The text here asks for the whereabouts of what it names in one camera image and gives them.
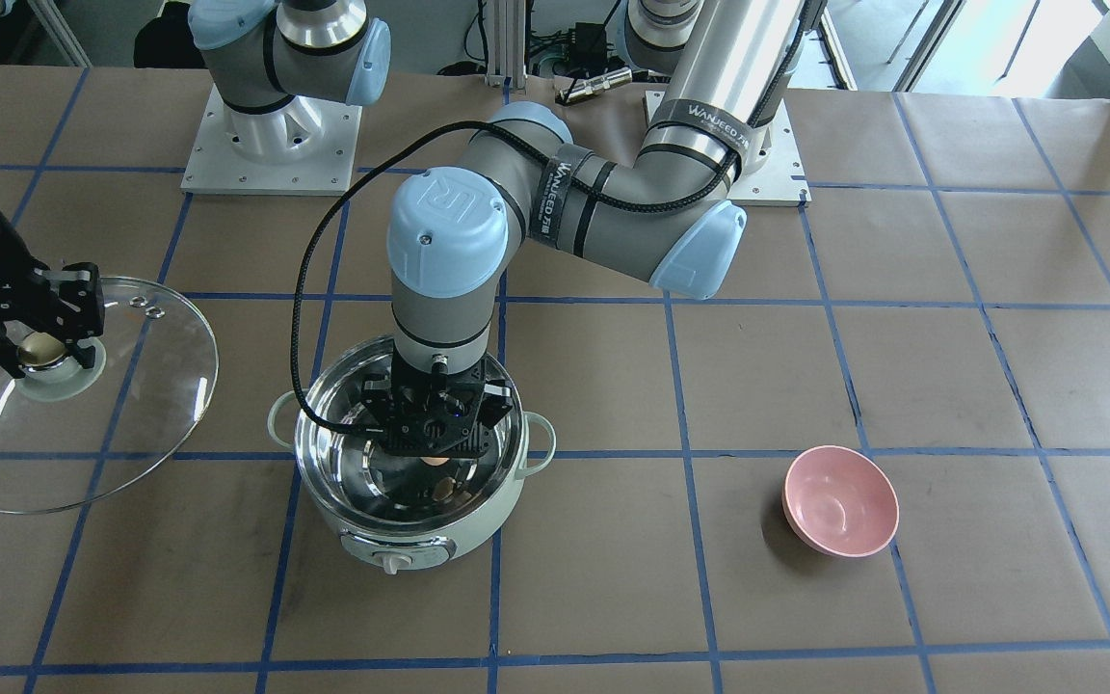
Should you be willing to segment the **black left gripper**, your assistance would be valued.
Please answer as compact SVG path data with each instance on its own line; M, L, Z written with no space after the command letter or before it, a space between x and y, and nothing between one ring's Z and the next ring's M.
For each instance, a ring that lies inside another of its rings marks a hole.
M393 456L480 460L516 405L515 384L490 355L453 373L440 363L423 372L393 352L387 375L365 375L359 404L354 434L377 435Z

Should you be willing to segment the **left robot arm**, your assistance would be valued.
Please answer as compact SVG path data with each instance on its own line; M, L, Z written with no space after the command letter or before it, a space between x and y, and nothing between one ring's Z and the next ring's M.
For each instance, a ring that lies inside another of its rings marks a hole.
M768 130L823 1L630 1L630 66L669 76L642 149L620 164L574 143L549 107L519 101L476 124L460 161L410 177L386 248L395 336L364 384L389 454L480 457L515 392L485 372L496 291L521 243L697 300L722 288L746 215L728 197L761 167Z

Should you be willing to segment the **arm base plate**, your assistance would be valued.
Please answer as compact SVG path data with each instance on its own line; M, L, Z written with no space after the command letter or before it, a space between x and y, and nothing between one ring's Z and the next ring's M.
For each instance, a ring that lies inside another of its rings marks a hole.
M360 105L297 95L250 115L212 89L180 187L193 195L339 197L356 170Z
M647 135L635 167L648 183L667 189L666 200L690 195L715 174L723 158L736 159L718 188L737 207L797 207L807 198L803 159L784 107L767 124L748 125L754 102L740 98L645 93Z

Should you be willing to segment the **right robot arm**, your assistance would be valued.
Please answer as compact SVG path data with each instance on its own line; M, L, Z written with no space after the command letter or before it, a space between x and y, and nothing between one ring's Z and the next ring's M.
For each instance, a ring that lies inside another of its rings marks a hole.
M191 39L213 89L185 192L336 195L349 187L361 107L389 76L391 36L361 1L196 1ZM0 210L0 368L26 378L10 322L53 339L59 359L95 368L109 278L92 263L36 259Z

